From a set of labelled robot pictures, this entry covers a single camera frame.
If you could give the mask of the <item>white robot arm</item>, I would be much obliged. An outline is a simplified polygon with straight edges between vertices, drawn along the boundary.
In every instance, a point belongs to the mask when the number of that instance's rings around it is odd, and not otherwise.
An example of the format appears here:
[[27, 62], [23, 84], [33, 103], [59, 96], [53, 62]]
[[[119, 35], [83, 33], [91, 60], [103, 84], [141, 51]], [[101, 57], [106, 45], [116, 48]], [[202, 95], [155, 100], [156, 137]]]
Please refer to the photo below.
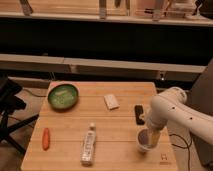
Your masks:
[[168, 121], [189, 129], [200, 163], [213, 170], [213, 58], [188, 94], [171, 87], [151, 99], [147, 127], [162, 130]]

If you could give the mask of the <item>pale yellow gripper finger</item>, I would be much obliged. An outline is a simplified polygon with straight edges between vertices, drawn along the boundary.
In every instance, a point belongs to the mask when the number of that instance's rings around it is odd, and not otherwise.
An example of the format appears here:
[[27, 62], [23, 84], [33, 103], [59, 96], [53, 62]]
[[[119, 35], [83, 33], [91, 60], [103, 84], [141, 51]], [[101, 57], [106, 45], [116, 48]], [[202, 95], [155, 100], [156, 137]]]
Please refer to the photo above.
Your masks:
[[149, 145], [155, 147], [159, 141], [161, 133], [159, 131], [152, 131], [149, 137]]

